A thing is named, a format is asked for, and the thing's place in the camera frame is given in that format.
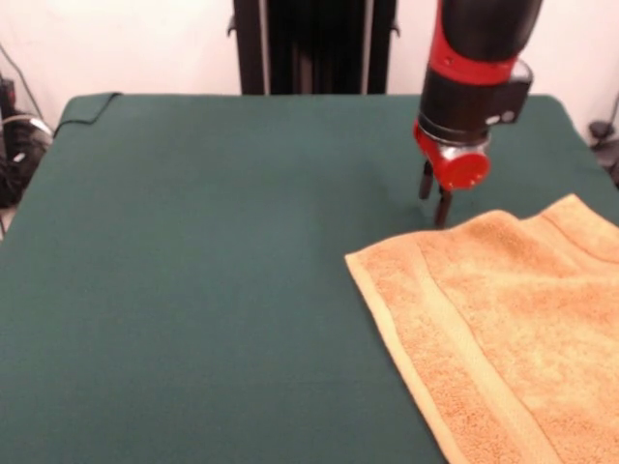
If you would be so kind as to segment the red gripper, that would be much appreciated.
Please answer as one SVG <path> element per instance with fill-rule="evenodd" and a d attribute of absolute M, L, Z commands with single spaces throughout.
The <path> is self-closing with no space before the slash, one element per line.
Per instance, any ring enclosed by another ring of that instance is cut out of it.
<path fill-rule="evenodd" d="M 454 145 L 430 137 L 415 122 L 415 140 L 427 161 L 419 187 L 419 198 L 428 199 L 434 178 L 441 186 L 434 213 L 434 226 L 444 227 L 451 209 L 454 189 L 471 189 L 483 181 L 490 170 L 486 153 L 489 139 L 477 144 Z"/>

